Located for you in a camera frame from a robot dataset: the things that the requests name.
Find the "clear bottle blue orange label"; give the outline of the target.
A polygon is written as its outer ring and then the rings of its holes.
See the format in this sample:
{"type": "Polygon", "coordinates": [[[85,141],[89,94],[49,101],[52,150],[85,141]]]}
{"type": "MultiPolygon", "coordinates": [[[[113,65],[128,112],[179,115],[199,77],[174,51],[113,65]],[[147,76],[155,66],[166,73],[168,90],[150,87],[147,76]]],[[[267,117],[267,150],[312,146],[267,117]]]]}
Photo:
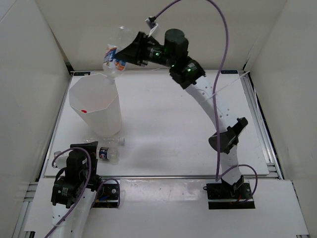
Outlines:
{"type": "Polygon", "coordinates": [[[111,81],[119,77],[125,71],[127,65],[125,61],[115,57],[116,53],[131,44],[135,35],[135,31],[126,26],[113,28],[107,42],[107,49],[103,60],[104,75],[111,81]]]}

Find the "clear Pepsi bottle black cap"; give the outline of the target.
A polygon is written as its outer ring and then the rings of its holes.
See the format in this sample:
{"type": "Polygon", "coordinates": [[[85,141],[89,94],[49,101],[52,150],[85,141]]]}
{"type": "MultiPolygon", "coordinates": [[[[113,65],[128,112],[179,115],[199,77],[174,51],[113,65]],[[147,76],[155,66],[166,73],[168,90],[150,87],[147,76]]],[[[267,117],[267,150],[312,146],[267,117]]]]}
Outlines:
{"type": "Polygon", "coordinates": [[[119,151],[114,147],[100,147],[97,149],[97,156],[105,163],[116,165],[119,161],[119,151]]]}

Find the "clear bottle white cap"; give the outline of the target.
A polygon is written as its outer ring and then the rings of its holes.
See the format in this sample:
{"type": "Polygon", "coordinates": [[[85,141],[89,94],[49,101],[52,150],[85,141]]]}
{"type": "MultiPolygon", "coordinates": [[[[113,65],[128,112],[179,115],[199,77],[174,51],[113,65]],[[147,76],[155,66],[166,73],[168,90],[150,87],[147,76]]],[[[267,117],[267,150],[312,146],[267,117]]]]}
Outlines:
{"type": "Polygon", "coordinates": [[[123,137],[91,137],[84,138],[85,142],[98,141],[100,146],[103,147],[119,147],[125,145],[125,139],[123,137]]]}

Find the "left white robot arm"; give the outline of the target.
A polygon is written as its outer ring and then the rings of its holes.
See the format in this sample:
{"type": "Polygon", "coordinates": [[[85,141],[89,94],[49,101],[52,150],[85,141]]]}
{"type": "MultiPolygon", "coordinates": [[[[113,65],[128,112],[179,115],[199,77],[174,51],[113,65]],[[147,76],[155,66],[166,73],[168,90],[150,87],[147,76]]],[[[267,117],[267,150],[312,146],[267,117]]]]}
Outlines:
{"type": "Polygon", "coordinates": [[[52,224],[47,238],[80,238],[94,199],[103,195],[97,175],[98,142],[71,144],[54,153],[52,167],[59,169],[52,190],[52,224]]]}

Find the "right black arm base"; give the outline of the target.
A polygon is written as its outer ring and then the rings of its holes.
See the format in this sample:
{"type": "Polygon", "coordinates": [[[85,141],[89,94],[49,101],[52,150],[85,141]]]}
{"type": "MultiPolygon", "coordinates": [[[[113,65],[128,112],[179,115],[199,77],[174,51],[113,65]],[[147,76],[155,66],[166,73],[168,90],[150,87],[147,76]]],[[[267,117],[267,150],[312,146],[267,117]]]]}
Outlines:
{"type": "Polygon", "coordinates": [[[234,194],[221,183],[207,183],[203,190],[207,192],[209,210],[255,209],[248,182],[243,183],[234,194]]]}

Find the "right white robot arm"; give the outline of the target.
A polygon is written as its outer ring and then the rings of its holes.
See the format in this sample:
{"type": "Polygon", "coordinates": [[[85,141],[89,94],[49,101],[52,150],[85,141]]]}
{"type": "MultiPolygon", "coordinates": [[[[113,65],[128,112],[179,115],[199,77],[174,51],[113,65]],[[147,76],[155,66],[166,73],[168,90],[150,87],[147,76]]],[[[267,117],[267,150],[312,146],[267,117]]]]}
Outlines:
{"type": "Polygon", "coordinates": [[[188,45],[185,34],[178,29],[166,31],[163,45],[153,36],[139,32],[131,44],[115,54],[115,58],[138,66],[152,62],[169,68],[171,78],[196,100],[214,124],[216,132],[209,138],[209,144],[217,152],[216,180],[223,184],[223,194],[234,198],[244,182],[238,167],[237,144],[248,121],[233,115],[216,98],[205,71],[189,57],[188,45]]]}

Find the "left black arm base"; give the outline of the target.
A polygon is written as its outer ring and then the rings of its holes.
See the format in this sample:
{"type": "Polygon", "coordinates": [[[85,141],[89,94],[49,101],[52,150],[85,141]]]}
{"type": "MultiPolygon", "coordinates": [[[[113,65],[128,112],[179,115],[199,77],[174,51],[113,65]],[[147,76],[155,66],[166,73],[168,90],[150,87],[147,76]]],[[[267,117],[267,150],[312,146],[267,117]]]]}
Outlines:
{"type": "Polygon", "coordinates": [[[101,182],[97,188],[96,197],[91,208],[119,208],[120,183],[115,178],[108,178],[101,182]]]}

